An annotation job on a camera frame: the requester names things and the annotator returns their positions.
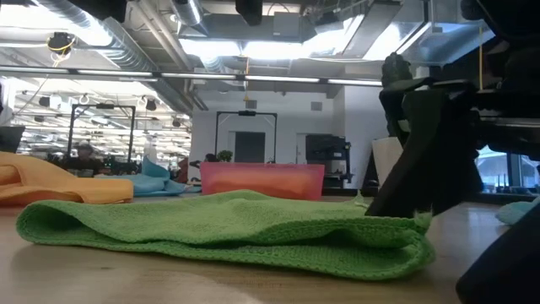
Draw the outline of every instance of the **blue cloth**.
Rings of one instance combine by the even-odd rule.
[[[534,206],[540,203],[540,197],[535,198],[532,202],[514,202],[502,206],[495,217],[497,220],[507,224],[514,225],[529,212]]]
[[[201,192],[200,187],[187,187],[186,184],[171,181],[169,172],[153,163],[147,157],[143,159],[142,174],[126,176],[97,176],[108,179],[127,179],[133,182],[133,196],[136,198],[175,196],[182,193]]]

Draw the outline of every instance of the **door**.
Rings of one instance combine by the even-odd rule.
[[[236,132],[235,162],[264,163],[266,134]]]

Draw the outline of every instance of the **translucent container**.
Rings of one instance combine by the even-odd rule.
[[[319,200],[324,165],[201,163],[202,194],[253,190],[275,198]]]

